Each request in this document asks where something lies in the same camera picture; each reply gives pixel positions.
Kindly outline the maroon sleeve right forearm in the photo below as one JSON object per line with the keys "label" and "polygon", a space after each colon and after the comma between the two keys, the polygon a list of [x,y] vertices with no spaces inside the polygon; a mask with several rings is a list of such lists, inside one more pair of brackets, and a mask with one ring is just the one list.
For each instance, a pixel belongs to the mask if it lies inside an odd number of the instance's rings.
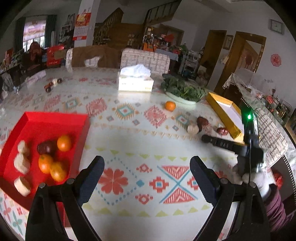
{"label": "maroon sleeve right forearm", "polygon": [[288,231],[295,227],[295,211],[286,214],[280,192],[275,184],[269,184],[267,197],[263,201],[271,232]]}

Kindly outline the white gloved right hand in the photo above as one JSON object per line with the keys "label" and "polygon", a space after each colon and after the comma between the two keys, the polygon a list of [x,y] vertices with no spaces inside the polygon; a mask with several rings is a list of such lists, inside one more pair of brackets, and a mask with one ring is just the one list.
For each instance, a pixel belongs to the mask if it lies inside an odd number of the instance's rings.
{"label": "white gloved right hand", "polygon": [[234,178],[235,184],[238,184],[238,185],[242,183],[248,184],[249,182],[255,183],[262,197],[262,200],[266,201],[266,199],[271,194],[271,188],[269,186],[269,182],[267,181],[266,174],[261,169],[258,172],[251,172],[251,174],[245,173],[241,176],[238,173],[239,171],[238,164],[236,164],[232,168],[232,171],[233,171],[233,178]]}

